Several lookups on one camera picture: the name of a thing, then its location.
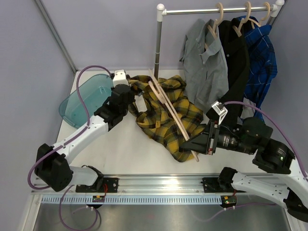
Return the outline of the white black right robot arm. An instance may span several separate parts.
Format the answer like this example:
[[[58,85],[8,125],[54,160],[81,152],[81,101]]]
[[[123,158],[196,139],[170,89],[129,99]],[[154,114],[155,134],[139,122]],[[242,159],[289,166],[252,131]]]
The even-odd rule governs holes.
[[[185,141],[184,150],[212,155],[217,148],[254,155],[252,163],[279,178],[284,186],[262,182],[231,167],[224,167],[215,183],[204,185],[224,192],[248,192],[285,208],[294,218],[308,220],[308,182],[295,153],[271,138],[273,129],[255,117],[229,128],[210,120],[198,135]]]

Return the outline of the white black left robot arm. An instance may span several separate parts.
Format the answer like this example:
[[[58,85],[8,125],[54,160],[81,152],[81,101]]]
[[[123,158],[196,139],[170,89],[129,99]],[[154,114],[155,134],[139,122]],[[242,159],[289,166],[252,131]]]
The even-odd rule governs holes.
[[[91,192],[103,187],[103,173],[92,166],[72,167],[72,161],[99,136],[123,120],[135,99],[130,86],[119,84],[89,121],[58,144],[38,148],[34,173],[48,188],[60,192],[71,185],[84,186]]]

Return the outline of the yellow plaid shirt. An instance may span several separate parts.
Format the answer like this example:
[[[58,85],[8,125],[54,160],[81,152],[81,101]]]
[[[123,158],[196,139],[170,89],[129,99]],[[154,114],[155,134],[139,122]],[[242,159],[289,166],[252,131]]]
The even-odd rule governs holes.
[[[143,75],[134,76],[129,80],[135,94],[143,93],[147,107],[146,111],[140,112],[136,103],[133,103],[128,107],[129,112],[136,117],[136,124],[141,130],[150,139],[163,145],[176,161],[185,162],[194,159],[192,152],[180,148],[185,138],[167,107],[162,105],[153,93],[148,84],[150,80],[150,76]],[[188,136],[191,138],[201,133],[205,128],[205,124],[202,124],[203,112],[184,95],[185,81],[175,75],[170,78],[159,78],[158,83],[170,99]]]

